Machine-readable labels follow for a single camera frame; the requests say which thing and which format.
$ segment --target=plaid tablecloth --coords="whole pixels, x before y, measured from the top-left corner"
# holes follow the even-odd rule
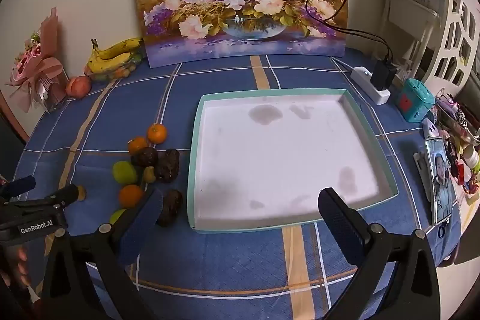
[[[360,52],[341,59],[372,69]],[[66,210],[72,235],[90,233],[117,209],[121,186],[112,176],[117,160],[128,159],[127,141],[153,122],[169,136],[159,148],[181,152],[181,172],[169,188],[185,194],[196,107],[204,94],[256,88],[345,88],[367,117],[392,168],[399,194],[361,212],[392,233],[427,232],[438,264],[460,238],[455,205],[445,236],[430,225],[430,205],[413,153],[422,150],[419,124],[407,123],[389,102],[376,106],[333,58],[307,55],[239,56],[149,69],[94,85],[80,101],[69,100],[44,115],[34,130],[16,177],[34,175],[37,187],[22,199],[40,198],[73,182],[87,199]],[[34,285],[43,278],[44,240],[28,243]],[[375,311],[392,267],[385,270],[364,317]],[[170,228],[157,227],[137,263],[127,268],[147,304],[161,319],[318,319],[338,299],[355,268],[342,256],[323,222],[239,234],[199,234],[186,210]],[[102,299],[107,302],[105,294]]]

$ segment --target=power strip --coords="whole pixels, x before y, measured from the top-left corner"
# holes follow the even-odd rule
[[[365,67],[355,67],[351,74],[352,79],[365,91],[376,105],[384,104],[390,97],[390,91],[378,91],[371,83],[371,72]]]

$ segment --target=silver bolt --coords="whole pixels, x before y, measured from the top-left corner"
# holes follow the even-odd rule
[[[422,231],[422,229],[416,229],[415,230],[415,236],[419,239],[424,239],[425,238],[425,232]]]
[[[55,231],[55,237],[61,238],[65,234],[65,230],[63,228],[59,228]]]
[[[374,232],[376,234],[381,234],[382,231],[383,231],[383,227],[380,224],[377,224],[377,223],[371,224],[370,229],[371,229],[372,232]]]
[[[101,234],[106,234],[106,233],[110,232],[111,229],[112,229],[112,226],[107,223],[107,224],[100,225],[99,228],[98,228],[98,231]]]

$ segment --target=phone screen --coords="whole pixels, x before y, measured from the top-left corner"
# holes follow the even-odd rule
[[[425,140],[425,160],[433,181],[431,197],[432,224],[436,225],[452,214],[454,189],[450,178],[450,164],[441,137]]]

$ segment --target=teal plastic box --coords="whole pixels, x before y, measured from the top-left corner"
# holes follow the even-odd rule
[[[421,122],[435,103],[435,97],[425,85],[411,77],[405,81],[397,106],[408,122]]]

